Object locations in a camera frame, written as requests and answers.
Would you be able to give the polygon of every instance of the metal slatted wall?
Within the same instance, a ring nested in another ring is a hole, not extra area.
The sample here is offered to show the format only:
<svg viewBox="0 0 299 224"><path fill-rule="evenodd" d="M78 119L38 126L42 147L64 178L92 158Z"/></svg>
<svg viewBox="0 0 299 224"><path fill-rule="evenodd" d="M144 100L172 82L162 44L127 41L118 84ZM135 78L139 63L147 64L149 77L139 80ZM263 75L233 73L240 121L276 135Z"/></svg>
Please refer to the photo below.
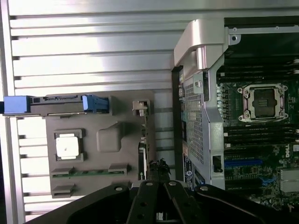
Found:
<svg viewBox="0 0 299 224"><path fill-rule="evenodd" d="M171 54L187 23L297 15L298 6L296 0L1 0L4 94L154 90L157 157L173 168ZM77 199L51 198L45 121L0 121L8 223Z"/></svg>

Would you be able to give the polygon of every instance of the blue tab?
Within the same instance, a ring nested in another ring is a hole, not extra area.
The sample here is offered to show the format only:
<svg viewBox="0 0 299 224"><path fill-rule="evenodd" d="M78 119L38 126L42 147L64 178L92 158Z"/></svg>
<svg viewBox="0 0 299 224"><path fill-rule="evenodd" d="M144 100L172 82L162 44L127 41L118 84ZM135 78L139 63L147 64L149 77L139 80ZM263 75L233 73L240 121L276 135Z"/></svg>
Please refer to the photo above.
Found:
<svg viewBox="0 0 299 224"><path fill-rule="evenodd" d="M109 112L108 98L100 98L95 95L85 95L82 96L82 100L85 112L92 111L93 113L96 113L103 110Z"/></svg>
<svg viewBox="0 0 299 224"><path fill-rule="evenodd" d="M4 97L4 114L19 114L30 112L28 96Z"/></svg>

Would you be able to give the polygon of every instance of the metal mesh grille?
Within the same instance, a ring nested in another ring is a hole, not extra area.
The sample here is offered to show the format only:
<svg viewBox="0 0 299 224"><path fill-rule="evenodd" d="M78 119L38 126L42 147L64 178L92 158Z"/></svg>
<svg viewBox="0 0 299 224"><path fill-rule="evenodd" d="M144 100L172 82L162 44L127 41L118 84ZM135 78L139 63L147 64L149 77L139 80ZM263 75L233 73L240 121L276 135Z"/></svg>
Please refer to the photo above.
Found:
<svg viewBox="0 0 299 224"><path fill-rule="evenodd" d="M185 87L185 112L188 153L204 164L202 146L202 94L194 94L193 84Z"/></svg>

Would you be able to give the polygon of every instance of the black mounting arm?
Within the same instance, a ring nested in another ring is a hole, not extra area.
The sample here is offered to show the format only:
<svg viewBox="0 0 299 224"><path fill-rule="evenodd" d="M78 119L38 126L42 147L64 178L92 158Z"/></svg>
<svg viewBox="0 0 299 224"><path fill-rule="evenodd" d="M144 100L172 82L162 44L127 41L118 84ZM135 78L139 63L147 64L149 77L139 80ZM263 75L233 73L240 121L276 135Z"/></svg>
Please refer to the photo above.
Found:
<svg viewBox="0 0 299 224"><path fill-rule="evenodd" d="M266 208L211 185L189 191L179 181L140 181L131 190L113 184L28 224L207 224L228 220L230 223L298 223L287 213Z"/></svg>

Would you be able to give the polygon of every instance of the cpu socket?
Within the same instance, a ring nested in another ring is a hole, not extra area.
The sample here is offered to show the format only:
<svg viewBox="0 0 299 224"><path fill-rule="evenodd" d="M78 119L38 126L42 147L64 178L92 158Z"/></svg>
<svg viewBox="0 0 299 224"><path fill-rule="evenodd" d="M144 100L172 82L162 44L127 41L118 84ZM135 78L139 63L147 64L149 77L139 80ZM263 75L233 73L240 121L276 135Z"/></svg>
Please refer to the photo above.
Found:
<svg viewBox="0 0 299 224"><path fill-rule="evenodd" d="M273 119L286 119L285 91L282 84L253 84L238 88L243 95L244 113L239 116L242 122L266 122Z"/></svg>

